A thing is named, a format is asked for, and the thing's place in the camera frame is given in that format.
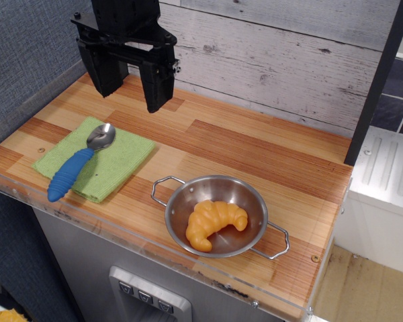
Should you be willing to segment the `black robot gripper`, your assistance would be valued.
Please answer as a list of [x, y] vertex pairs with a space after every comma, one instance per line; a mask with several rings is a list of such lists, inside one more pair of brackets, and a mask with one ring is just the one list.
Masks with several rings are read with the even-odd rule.
[[180, 71], [177, 38], [159, 25], [158, 1], [92, 1], [91, 13], [75, 12], [79, 52], [102, 97], [114, 93], [128, 76], [128, 64], [140, 67], [149, 113], [173, 98], [174, 72]]

